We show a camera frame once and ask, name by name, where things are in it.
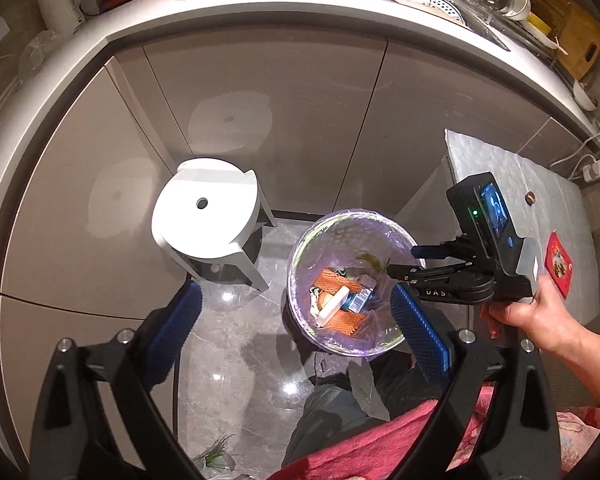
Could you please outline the person right forearm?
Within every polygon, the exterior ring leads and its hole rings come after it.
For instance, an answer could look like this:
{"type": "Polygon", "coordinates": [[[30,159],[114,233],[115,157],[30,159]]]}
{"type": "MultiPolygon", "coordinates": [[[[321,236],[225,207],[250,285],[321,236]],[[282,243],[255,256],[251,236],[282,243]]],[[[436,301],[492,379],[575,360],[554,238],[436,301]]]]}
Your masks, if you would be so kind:
{"type": "Polygon", "coordinates": [[[600,406],[600,335],[576,326],[560,336],[548,352],[580,379],[600,406]]]}

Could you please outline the person right hand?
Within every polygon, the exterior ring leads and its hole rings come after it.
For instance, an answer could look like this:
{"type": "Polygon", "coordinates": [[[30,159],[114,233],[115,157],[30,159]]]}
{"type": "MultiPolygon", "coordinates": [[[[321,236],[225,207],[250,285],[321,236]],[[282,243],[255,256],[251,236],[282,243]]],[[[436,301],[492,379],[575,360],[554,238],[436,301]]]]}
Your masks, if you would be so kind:
{"type": "Polygon", "coordinates": [[[484,304],[480,318],[486,322],[492,338],[501,335],[503,326],[523,330],[541,350],[566,356],[578,348],[584,327],[568,312],[562,295],[548,275],[541,275],[533,299],[524,302],[484,304]]]}

